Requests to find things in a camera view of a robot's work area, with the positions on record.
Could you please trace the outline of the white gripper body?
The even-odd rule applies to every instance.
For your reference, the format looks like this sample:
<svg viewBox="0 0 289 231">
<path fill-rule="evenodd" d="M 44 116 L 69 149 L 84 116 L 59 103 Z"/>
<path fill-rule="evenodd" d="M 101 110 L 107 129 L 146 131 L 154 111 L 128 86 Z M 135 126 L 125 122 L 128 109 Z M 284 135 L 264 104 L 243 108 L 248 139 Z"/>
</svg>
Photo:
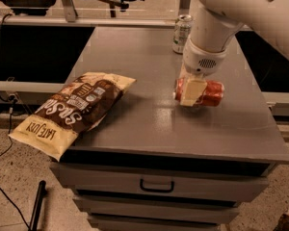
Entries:
<svg viewBox="0 0 289 231">
<path fill-rule="evenodd" d="M 226 50 L 217 53 L 204 51 L 188 38 L 183 50 L 183 64 L 191 74 L 208 76 L 218 70 L 226 53 Z"/>
</svg>

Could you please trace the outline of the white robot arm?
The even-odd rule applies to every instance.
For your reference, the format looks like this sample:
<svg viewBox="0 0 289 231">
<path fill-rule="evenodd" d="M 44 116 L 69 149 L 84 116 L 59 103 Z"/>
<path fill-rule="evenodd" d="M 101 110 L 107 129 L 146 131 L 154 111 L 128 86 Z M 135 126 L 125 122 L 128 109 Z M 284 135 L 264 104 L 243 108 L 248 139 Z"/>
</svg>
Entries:
<svg viewBox="0 0 289 231">
<path fill-rule="evenodd" d="M 183 50 L 175 99 L 182 106 L 217 106 L 223 86 L 204 78 L 217 71 L 227 46 L 250 27 L 289 61 L 289 0 L 198 0 L 197 19 Z"/>
</svg>

